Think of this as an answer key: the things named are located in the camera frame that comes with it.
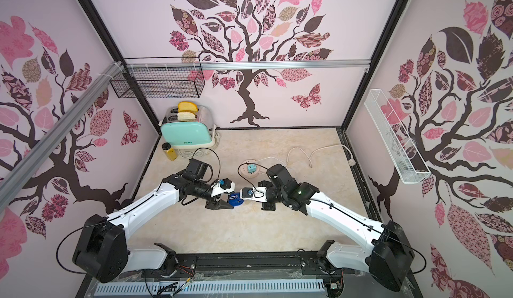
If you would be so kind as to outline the blue electric shaver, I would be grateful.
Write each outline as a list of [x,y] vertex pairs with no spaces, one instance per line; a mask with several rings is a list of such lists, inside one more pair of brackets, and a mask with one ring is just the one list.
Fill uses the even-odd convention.
[[230,204],[233,207],[240,206],[244,203],[244,200],[240,197],[239,193],[237,192],[231,192],[228,195],[228,204]]

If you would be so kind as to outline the mint green usb charger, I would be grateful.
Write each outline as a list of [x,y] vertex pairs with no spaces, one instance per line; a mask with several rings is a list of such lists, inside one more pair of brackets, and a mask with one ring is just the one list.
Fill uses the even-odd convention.
[[256,164],[247,164],[247,172],[252,175],[258,171],[258,166]]

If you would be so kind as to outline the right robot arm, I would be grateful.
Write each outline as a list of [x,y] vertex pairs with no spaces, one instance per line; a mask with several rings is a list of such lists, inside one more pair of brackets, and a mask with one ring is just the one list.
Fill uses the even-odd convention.
[[354,241],[354,245],[326,241],[319,251],[319,260],[326,267],[368,273],[390,291],[402,289],[415,251],[399,224],[392,220],[383,224],[349,210],[312,184],[298,183],[281,164],[268,169],[266,175],[268,179],[252,190],[265,209],[281,203],[331,225]]

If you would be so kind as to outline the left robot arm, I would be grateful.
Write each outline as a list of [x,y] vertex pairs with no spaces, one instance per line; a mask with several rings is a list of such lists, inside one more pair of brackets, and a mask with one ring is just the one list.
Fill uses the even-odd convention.
[[131,249],[128,241],[137,230],[163,210],[193,196],[204,199],[209,210],[231,210],[221,199],[235,189],[230,179],[203,180],[209,168],[205,162],[191,159],[188,166],[170,175],[157,188],[127,207],[107,216],[93,215],[84,224],[72,261],[100,283],[108,283],[129,271],[156,271],[171,276],[178,267],[176,253],[162,243],[146,249]]

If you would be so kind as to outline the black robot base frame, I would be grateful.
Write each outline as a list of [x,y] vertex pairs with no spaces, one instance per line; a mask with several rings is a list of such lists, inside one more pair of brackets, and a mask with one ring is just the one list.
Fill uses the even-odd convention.
[[[324,293],[253,293],[217,295],[178,295],[171,297],[421,297],[413,276],[408,276],[402,289],[390,291],[370,274],[352,269],[328,272],[315,251],[273,253],[198,253],[178,254],[178,267],[171,276],[156,271],[129,271],[111,283],[144,281],[226,281],[260,279],[321,279]],[[76,297],[93,297],[92,291],[102,284],[85,277]]]

